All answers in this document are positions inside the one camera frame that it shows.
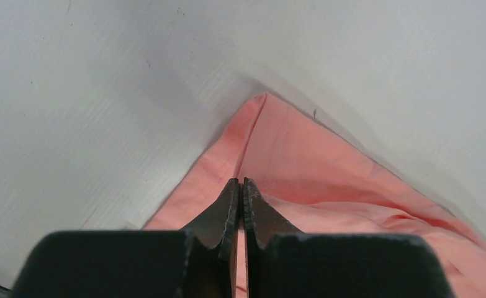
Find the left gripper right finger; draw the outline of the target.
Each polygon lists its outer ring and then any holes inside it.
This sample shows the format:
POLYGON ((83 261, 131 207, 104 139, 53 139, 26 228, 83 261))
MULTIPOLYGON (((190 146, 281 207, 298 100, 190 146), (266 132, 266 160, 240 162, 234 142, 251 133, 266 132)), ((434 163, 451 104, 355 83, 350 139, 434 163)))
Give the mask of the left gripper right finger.
POLYGON ((279 273, 274 239, 301 230, 264 199, 250 178, 242 184, 242 210, 248 296, 277 297, 279 273))

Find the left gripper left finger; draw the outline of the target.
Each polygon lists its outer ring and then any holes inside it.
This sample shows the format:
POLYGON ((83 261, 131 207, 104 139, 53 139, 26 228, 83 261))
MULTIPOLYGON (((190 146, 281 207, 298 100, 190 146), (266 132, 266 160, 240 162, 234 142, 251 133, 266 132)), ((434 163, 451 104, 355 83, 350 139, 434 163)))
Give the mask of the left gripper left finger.
POLYGON ((181 230, 189 237, 183 297, 234 297, 240 183, 229 179, 218 198, 181 230))

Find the pink t shirt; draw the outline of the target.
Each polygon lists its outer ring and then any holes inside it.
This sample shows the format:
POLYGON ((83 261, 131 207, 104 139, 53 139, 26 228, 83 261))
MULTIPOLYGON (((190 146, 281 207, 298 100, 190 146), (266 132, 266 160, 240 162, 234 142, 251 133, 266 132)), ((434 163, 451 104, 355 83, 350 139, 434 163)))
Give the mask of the pink t shirt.
POLYGON ((457 297, 486 297, 482 237, 270 94, 239 109, 146 228, 182 228, 216 200, 230 178, 253 179, 264 198, 304 232, 419 235, 434 249, 457 297))

